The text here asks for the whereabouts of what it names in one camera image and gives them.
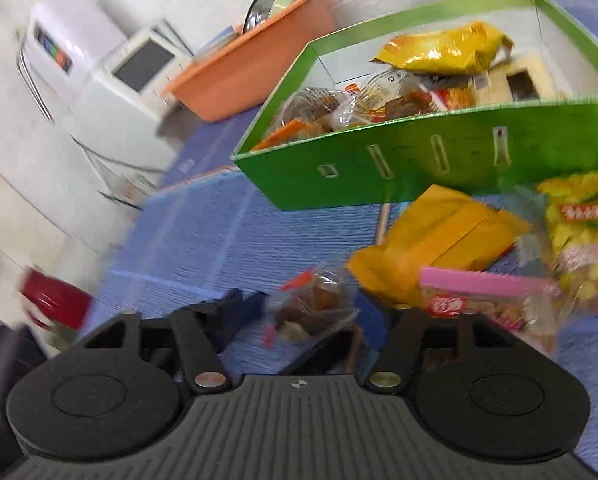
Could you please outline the cream wafer snack packet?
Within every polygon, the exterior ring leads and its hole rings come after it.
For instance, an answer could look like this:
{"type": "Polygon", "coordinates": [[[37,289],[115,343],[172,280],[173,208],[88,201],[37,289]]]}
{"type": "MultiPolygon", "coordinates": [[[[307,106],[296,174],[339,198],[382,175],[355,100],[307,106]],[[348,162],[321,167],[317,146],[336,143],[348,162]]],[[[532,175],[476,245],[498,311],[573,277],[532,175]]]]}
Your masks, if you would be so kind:
{"type": "Polygon", "coordinates": [[[477,105],[520,101],[553,100],[566,94],[558,89],[538,53],[506,58],[474,78],[472,93],[477,105]]]}

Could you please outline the green cardboard box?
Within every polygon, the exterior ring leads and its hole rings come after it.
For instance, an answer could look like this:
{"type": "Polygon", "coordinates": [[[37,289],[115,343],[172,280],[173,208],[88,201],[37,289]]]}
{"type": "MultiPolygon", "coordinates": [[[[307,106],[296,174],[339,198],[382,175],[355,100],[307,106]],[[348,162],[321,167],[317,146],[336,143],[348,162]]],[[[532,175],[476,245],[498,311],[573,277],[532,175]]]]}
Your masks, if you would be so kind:
{"type": "Polygon", "coordinates": [[[598,170],[598,39],[555,0],[439,0],[340,29],[303,48],[233,159],[284,210],[399,202],[432,184],[489,193],[504,178],[598,170]],[[508,58],[541,55],[566,96],[440,112],[430,90],[472,89],[482,74],[400,74],[394,96],[362,110],[362,91],[389,73],[373,62],[388,40],[474,21],[514,41],[508,58]]]}

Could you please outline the blue patterned tablecloth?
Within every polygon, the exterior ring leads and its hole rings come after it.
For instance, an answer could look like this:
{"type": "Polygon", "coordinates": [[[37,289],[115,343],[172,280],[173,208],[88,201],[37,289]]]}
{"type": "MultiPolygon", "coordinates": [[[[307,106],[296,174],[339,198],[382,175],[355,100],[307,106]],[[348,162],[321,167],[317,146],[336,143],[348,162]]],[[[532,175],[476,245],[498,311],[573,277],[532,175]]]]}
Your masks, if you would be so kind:
{"type": "MultiPolygon", "coordinates": [[[[555,0],[598,39],[598,0],[555,0]]],[[[81,334],[120,312],[145,318],[231,288],[271,292],[313,264],[376,238],[381,206],[280,211],[241,171],[219,169],[258,107],[193,133],[104,273],[81,334]]],[[[559,363],[584,383],[592,414],[578,454],[598,471],[598,318],[570,325],[559,363]]]]}

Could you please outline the yellow snack bag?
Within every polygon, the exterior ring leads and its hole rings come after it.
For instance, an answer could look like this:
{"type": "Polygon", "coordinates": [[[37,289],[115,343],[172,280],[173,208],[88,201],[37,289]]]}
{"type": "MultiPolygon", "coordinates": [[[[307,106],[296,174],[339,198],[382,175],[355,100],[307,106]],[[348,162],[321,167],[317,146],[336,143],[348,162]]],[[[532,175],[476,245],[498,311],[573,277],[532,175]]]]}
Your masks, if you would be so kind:
{"type": "Polygon", "coordinates": [[[395,36],[379,49],[373,62],[418,74],[474,76],[489,70],[500,53],[508,58],[513,47],[505,32],[474,21],[441,32],[395,36]]]}

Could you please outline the orange plastic basin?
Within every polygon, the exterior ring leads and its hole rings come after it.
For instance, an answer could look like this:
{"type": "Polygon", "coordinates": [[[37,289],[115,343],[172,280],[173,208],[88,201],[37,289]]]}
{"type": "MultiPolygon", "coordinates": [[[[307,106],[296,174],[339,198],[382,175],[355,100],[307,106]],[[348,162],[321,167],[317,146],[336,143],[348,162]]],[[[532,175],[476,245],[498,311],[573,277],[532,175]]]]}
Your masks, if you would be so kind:
{"type": "Polygon", "coordinates": [[[205,122],[218,122],[262,104],[303,48],[335,32],[327,0],[297,0],[274,18],[189,64],[164,96],[205,122]]]}

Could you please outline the pink strip snack bag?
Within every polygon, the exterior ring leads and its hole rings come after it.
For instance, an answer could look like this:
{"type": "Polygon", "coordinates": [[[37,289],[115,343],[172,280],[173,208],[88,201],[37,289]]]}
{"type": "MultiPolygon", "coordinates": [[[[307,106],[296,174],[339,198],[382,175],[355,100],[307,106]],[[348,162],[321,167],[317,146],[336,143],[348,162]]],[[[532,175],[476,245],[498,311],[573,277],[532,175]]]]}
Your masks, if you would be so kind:
{"type": "Polygon", "coordinates": [[[545,278],[426,266],[419,290],[429,314],[482,314],[546,354],[557,349],[560,289],[545,278]]]}

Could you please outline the clear galette snack bag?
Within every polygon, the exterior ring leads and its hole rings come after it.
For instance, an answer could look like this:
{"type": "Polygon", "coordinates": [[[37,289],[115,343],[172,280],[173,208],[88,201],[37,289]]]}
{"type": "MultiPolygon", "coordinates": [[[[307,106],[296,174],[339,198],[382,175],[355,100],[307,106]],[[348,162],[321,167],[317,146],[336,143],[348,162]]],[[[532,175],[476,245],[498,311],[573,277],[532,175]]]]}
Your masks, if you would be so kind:
{"type": "Polygon", "coordinates": [[[598,171],[547,179],[545,226],[568,310],[598,315],[598,171]]]}

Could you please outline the red peanut snack packet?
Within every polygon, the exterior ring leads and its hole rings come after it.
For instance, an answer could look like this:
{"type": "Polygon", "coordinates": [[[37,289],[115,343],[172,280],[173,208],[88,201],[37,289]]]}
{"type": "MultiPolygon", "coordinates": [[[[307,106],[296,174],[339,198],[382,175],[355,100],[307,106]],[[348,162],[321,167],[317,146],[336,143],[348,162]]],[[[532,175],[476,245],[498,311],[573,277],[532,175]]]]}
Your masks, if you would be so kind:
{"type": "Polygon", "coordinates": [[[440,112],[466,110],[477,104],[474,91],[469,86],[435,89],[430,90],[428,94],[433,101],[433,106],[440,112]]]}

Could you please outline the red stool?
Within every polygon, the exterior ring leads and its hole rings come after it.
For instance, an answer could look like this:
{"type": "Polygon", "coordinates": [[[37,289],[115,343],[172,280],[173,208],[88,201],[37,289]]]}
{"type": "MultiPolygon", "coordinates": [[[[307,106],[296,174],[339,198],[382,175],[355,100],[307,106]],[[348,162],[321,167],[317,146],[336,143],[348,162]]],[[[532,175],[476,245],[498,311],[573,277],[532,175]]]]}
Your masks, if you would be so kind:
{"type": "Polygon", "coordinates": [[[19,292],[27,300],[24,312],[44,330],[55,325],[80,330],[92,302],[84,290],[34,268],[26,269],[19,292]]]}

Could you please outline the white appliance with screen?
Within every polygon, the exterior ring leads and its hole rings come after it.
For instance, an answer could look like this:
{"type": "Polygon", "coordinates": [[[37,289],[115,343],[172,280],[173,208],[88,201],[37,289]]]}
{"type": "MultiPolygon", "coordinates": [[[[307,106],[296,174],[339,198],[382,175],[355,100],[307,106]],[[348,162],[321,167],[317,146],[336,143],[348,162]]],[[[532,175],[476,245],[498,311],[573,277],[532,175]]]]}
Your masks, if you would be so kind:
{"type": "Polygon", "coordinates": [[[177,108],[169,84],[193,58],[156,30],[144,28],[98,62],[63,119],[65,131],[101,159],[162,172],[174,148],[162,129],[177,108]]]}

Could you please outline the small clear brown snack packet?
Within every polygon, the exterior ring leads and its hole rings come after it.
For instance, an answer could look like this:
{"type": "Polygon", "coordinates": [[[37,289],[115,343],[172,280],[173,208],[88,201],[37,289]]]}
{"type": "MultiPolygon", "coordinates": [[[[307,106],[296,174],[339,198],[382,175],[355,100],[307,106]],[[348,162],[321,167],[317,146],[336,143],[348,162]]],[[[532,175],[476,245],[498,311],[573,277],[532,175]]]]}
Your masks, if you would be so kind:
{"type": "Polygon", "coordinates": [[[357,318],[357,286],[340,264],[321,264],[293,278],[264,304],[267,344],[316,342],[357,318]]]}

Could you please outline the white water purifier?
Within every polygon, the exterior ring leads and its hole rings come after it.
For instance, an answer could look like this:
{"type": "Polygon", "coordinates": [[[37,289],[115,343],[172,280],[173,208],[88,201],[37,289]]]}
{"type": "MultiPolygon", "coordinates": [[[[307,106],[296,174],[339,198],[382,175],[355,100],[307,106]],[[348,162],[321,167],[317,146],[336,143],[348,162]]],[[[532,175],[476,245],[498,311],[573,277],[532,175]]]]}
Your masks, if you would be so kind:
{"type": "Polygon", "coordinates": [[[92,70],[126,40],[95,0],[39,0],[20,40],[16,70],[42,117],[52,124],[46,93],[60,104],[72,104],[92,70]]]}

